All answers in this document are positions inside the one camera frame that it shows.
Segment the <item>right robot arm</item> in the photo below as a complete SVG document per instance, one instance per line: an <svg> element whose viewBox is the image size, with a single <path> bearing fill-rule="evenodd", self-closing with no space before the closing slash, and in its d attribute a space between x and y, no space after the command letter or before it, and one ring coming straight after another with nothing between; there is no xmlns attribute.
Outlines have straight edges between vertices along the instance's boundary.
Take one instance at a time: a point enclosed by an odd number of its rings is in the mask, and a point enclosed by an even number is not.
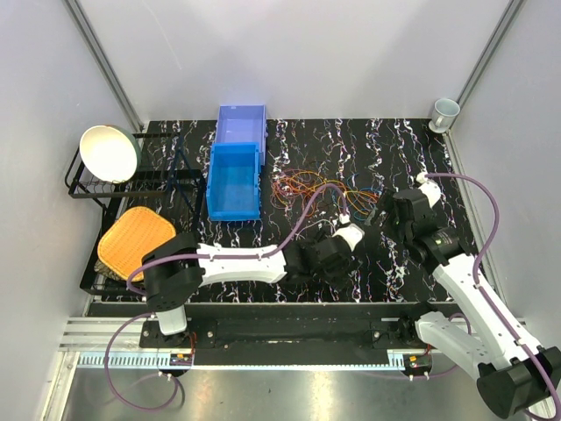
<svg viewBox="0 0 561 421"><path fill-rule="evenodd" d="M384 189L371 225L405 246L409 258L447 290L475 333L423 302L400 316L399 340L444 353L476 382L496 417L507 419L548 398L559 405L559 349L543 347L522 326L480 273L476 256L456 230L437 223L432 208L438 198L426 185L399 192Z"/></svg>

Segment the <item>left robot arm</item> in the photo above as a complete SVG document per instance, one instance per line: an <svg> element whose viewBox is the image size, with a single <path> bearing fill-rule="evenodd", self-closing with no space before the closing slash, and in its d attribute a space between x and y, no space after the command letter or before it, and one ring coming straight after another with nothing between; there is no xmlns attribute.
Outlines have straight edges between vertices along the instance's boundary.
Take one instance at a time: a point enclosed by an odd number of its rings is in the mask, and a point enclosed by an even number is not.
<svg viewBox="0 0 561 421"><path fill-rule="evenodd" d="M224 282L297 285L314 280L336 284L352 271L352 256L364 231L349 224L321 239L283 242L262 248L198 244L182 233L142 259L146 303L159 322L159 337L171 347L189 335L184 309L201 287Z"/></svg>

